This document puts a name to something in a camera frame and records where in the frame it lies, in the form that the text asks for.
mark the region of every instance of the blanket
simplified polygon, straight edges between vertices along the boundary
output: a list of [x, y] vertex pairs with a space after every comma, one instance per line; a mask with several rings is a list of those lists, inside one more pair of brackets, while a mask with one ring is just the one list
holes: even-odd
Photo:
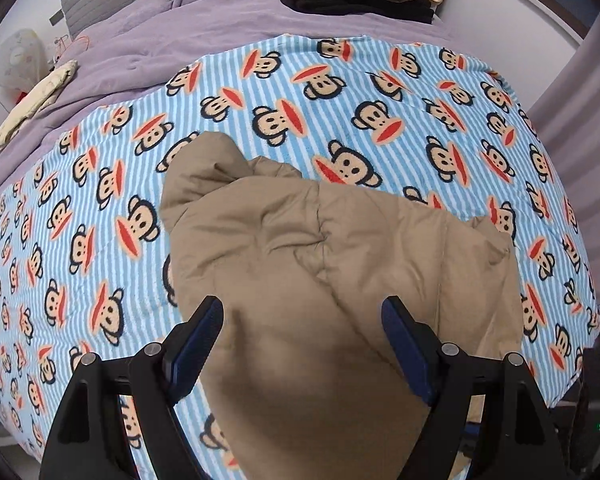
[[[33, 455], [84, 352], [133, 355], [181, 320], [158, 203], [178, 151], [213, 130], [305, 178], [487, 215], [516, 248], [522, 353], [547, 404], [578, 376], [600, 318], [586, 252], [508, 83], [432, 44], [282, 35], [191, 59], [151, 94], [97, 108], [0, 195], [0, 420]], [[239, 478], [203, 389], [176, 412], [212, 478]]]
[[384, 334], [387, 295], [470, 355], [520, 351], [518, 264], [488, 217], [305, 180], [206, 132], [171, 161], [160, 218], [182, 317], [222, 298], [202, 383], [250, 480], [398, 478], [429, 408]]
[[280, 34], [312, 38], [373, 34], [393, 43], [426, 41], [467, 52], [440, 20], [396, 23], [383, 16], [305, 16], [280, 0], [137, 0], [84, 30], [59, 64], [75, 59], [74, 80], [0, 153], [0, 193], [98, 106], [138, 98], [194, 59]]

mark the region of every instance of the purple curtain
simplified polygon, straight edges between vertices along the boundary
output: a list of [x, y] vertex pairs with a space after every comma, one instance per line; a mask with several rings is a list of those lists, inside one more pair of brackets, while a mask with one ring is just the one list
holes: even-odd
[[600, 15], [528, 115], [576, 213], [600, 304]]

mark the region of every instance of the monkey print blanket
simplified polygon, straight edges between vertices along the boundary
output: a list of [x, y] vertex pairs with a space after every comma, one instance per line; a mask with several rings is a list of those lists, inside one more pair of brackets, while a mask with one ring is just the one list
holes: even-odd
[[[33, 456], [82, 354], [133, 355], [181, 321], [157, 208], [173, 157], [205, 130], [307, 178], [489, 216], [516, 247], [522, 349], [547, 403], [577, 376], [600, 311], [569, 200], [508, 83], [430, 44], [285, 35], [95, 110], [0, 197], [0, 420]], [[132, 399], [122, 410], [152, 478]], [[241, 478], [202, 387], [176, 410], [211, 477]]]

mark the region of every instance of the lavender blanket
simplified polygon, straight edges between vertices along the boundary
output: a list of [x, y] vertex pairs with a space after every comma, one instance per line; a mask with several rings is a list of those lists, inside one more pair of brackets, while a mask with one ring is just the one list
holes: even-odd
[[206, 54], [285, 33], [310, 38], [368, 34], [391, 43], [421, 41], [470, 54], [440, 20], [426, 25], [374, 14], [300, 14], [280, 0], [137, 0], [87, 28], [62, 56], [59, 63], [78, 61], [77, 76], [0, 154], [0, 193], [49, 152], [62, 132], [98, 106], [151, 91]]

